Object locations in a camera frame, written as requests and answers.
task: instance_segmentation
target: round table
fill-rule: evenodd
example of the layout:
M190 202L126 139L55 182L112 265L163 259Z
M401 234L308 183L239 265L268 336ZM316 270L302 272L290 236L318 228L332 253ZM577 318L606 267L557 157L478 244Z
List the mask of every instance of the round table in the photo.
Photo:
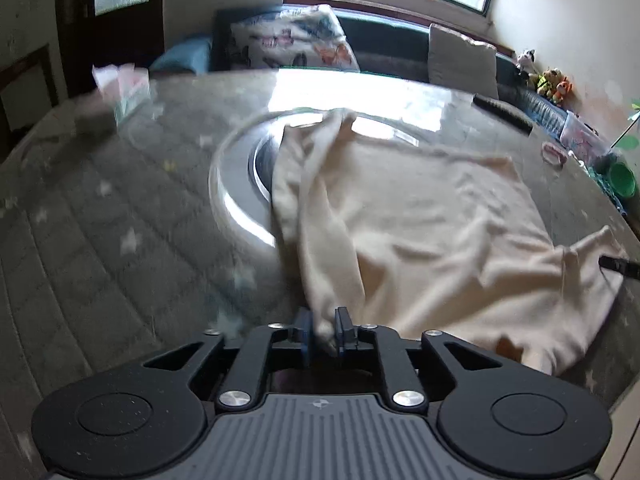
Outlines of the round table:
M346 107L415 132L420 142L509 155L555 244L608 224L640 260L631 229L580 167L544 162L541 144L550 139L540 127L526 136L474 107L470 94L326 70L177 76L153 85L154 101L117 134L39 145L22 171L2 168L0 436L27 435L39 400L64 384L207 328L245 335L292 319L302 288L271 239L252 232L257 224L268 233L265 219L252 218L242 199L225 202L216 184L220 164L248 171L242 156L216 162L215 155L261 114ZM71 112L63 105L31 135L71 129ZM639 284L625 280L587 357L566 374L607 406L640 370L636 297ZM38 460L25 464L41 471Z

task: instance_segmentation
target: metal screw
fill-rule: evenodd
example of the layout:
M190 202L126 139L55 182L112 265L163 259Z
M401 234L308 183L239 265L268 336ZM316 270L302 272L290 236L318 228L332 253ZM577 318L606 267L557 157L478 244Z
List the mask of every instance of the metal screw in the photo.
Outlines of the metal screw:
M400 404L400 406L407 406L410 408L412 406L422 404L424 402L424 395L420 392L416 392L415 390L402 390L401 392L394 394L394 402L396 404Z
M230 390L228 392L225 392L223 394L221 394L218 397L218 400L220 401L221 404L224 404L225 406L244 406L245 404L248 404L249 401L251 400L251 395L249 395L246 392L241 392L239 390Z

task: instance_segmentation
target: orange plush toy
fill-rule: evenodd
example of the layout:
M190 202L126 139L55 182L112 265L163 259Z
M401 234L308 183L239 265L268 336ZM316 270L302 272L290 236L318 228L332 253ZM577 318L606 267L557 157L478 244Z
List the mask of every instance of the orange plush toy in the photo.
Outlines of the orange plush toy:
M556 87L556 93L552 95L551 100L556 106L560 106L564 98L574 88L574 85L567 81L567 78L562 79Z

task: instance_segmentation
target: door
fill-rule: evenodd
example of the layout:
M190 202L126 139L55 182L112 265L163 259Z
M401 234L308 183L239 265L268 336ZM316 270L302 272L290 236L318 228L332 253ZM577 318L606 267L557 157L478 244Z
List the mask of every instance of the door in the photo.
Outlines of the door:
M56 0L69 97L95 87L91 68L148 67L164 52L162 0Z

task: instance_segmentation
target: leather couch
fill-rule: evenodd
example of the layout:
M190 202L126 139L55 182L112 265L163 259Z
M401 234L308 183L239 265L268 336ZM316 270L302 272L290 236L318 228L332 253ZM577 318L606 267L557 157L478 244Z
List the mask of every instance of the leather couch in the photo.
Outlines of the leather couch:
M187 38L172 46L151 65L152 76L167 73L201 74L229 70L226 46L229 25L245 18L298 6L223 9L216 13L211 34ZM334 9L362 72L428 83L429 28L356 10ZM498 95L524 111L550 136L558 139L566 112L524 86L514 62L496 54Z

